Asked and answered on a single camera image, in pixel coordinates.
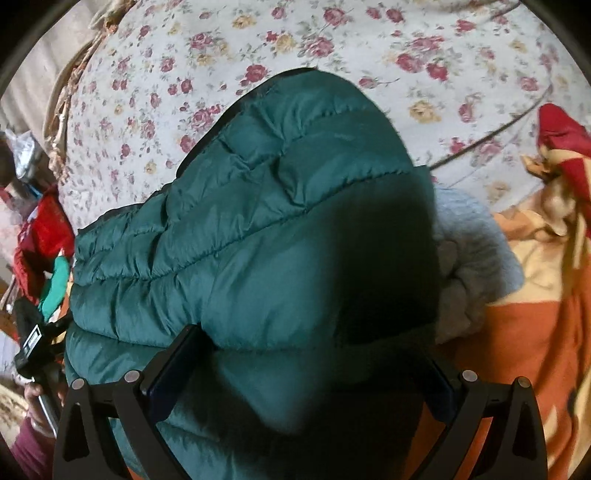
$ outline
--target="orange blanket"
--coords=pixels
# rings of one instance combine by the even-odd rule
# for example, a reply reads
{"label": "orange blanket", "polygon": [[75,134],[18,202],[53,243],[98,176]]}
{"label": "orange blanket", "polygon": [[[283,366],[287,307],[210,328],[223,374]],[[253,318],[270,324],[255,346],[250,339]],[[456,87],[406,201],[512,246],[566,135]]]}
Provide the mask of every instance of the orange blanket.
{"label": "orange blanket", "polygon": [[[542,161],[526,158],[545,188],[496,215],[523,266],[522,289],[490,305],[482,331],[442,347],[456,366],[490,382],[524,375],[544,423],[550,480],[565,480],[591,446],[591,138],[554,105],[540,109]],[[456,475],[467,479],[482,448],[483,420]],[[443,425],[426,408],[407,458],[409,478]]]}

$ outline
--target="floral fabric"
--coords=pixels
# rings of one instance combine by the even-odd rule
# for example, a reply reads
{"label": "floral fabric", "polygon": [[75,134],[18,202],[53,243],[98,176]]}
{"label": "floral fabric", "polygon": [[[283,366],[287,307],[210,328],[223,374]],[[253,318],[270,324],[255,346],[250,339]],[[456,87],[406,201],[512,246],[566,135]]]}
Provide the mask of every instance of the floral fabric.
{"label": "floral fabric", "polygon": [[530,112],[548,99],[591,115],[580,70],[513,0],[140,0],[73,96],[60,196],[74,230],[172,181],[226,108],[301,66],[356,84],[417,164],[495,210],[538,187],[519,161]]}
{"label": "floral fabric", "polygon": [[5,260],[8,264],[12,264],[18,243],[17,237],[21,231],[20,222],[20,215],[11,211],[0,200],[0,262]]}

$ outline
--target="plastic bag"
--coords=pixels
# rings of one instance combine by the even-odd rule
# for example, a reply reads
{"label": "plastic bag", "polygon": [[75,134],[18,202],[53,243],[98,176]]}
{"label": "plastic bag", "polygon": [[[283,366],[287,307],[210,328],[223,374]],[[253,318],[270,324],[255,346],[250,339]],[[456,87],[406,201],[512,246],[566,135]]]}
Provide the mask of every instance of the plastic bag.
{"label": "plastic bag", "polygon": [[41,158],[41,146],[33,137],[31,131],[17,135],[7,128],[4,131],[8,146],[14,156],[14,166],[17,171],[17,178],[28,182],[35,176],[35,169]]}

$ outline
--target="quilted nylon fabric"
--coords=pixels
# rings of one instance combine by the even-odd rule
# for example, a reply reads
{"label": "quilted nylon fabric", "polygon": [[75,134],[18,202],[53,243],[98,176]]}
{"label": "quilted nylon fabric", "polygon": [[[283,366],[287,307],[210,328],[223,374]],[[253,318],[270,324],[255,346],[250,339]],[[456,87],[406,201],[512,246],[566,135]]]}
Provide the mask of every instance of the quilted nylon fabric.
{"label": "quilted nylon fabric", "polygon": [[201,323],[218,350],[159,425],[191,477],[322,478],[293,463],[315,408],[369,378],[384,339],[436,318],[432,215],[427,169],[354,85],[277,76],[224,114],[177,180],[81,232],[68,379],[118,380]]}

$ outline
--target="red fabric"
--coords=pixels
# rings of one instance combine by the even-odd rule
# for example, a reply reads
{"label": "red fabric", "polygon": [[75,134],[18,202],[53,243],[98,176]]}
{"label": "red fabric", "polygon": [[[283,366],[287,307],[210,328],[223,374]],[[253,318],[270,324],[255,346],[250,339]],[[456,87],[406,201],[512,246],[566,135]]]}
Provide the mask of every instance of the red fabric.
{"label": "red fabric", "polygon": [[57,187],[49,188],[39,201],[37,216],[26,222],[18,235],[14,274],[24,295],[37,304],[45,283],[45,271],[64,250],[74,255],[74,232],[57,198]]}
{"label": "red fabric", "polygon": [[56,186],[39,201],[38,215],[31,227],[37,253],[52,264],[61,249],[66,257],[74,255],[74,232],[57,198]]}
{"label": "red fabric", "polygon": [[583,214],[585,222],[587,223],[586,235],[591,238],[591,197],[589,191],[589,183],[587,182],[587,172],[585,171],[584,159],[570,158],[564,160],[558,165],[562,175],[569,181],[570,187],[573,189],[579,212]]}
{"label": "red fabric", "polygon": [[572,150],[591,157],[591,137],[585,128],[553,103],[540,107],[538,146],[542,145],[550,150]]}
{"label": "red fabric", "polygon": [[54,440],[33,430],[31,420],[26,418],[11,452],[29,480],[51,480],[55,445]]}

